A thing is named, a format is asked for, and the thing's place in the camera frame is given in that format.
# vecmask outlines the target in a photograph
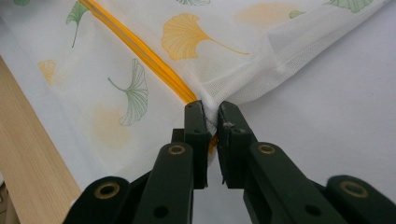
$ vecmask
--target leaf stem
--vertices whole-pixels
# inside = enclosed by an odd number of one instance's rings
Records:
[[[114,84],[114,82],[111,80],[110,77],[108,77],[107,80],[111,83],[111,85],[113,85],[115,88],[117,88],[117,90],[119,90],[119,91],[125,91],[125,90],[121,89],[120,87],[118,87],[116,84]]]
[[[75,33],[75,39],[73,40],[72,48],[74,47],[74,43],[76,42],[77,30],[78,30],[78,23],[77,23],[77,28],[76,28],[76,33]]]
[[[244,55],[249,55],[250,54],[250,53],[247,53],[247,52],[242,52],[242,51],[239,51],[239,50],[236,50],[236,49],[232,49],[232,48],[230,48],[228,46],[225,46],[225,45],[221,44],[219,41],[216,41],[216,40],[214,40],[212,38],[210,38],[210,40],[215,42],[216,44],[219,44],[219,45],[223,46],[226,49],[232,50],[235,53],[244,54]]]

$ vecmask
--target zipper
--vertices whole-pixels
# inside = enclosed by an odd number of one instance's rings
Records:
[[[79,0],[90,12],[114,32],[166,85],[186,104],[196,101],[195,94],[145,42],[93,0]]]

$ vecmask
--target brass screw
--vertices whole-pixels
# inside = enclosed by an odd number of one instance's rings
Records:
[[[120,191],[120,185],[114,181],[109,181],[101,184],[95,190],[94,195],[97,199],[104,200],[116,196],[116,194],[119,193],[119,191]]]
[[[260,151],[260,153],[267,155],[271,155],[276,152],[276,150],[269,145],[259,145],[257,149]]]
[[[367,198],[369,196],[369,192],[362,185],[353,182],[353,181],[343,181],[340,183],[341,189],[355,198]]]
[[[183,146],[172,146],[169,147],[168,152],[172,155],[180,155],[183,154],[186,151],[186,148],[184,148]]]

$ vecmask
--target wooden board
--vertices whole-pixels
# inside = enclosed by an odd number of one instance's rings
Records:
[[[0,171],[21,223],[62,223],[80,194],[1,57]]]

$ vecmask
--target dark object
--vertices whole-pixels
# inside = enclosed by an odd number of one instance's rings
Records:
[[[210,133],[201,102],[186,105],[185,129],[174,129],[150,173],[129,184],[105,177],[89,185],[64,223],[191,223],[193,189],[207,186]],[[218,152],[223,181],[244,189],[252,223],[396,224],[396,205],[358,178],[327,187],[307,179],[280,147],[258,142],[239,108],[221,104]]]

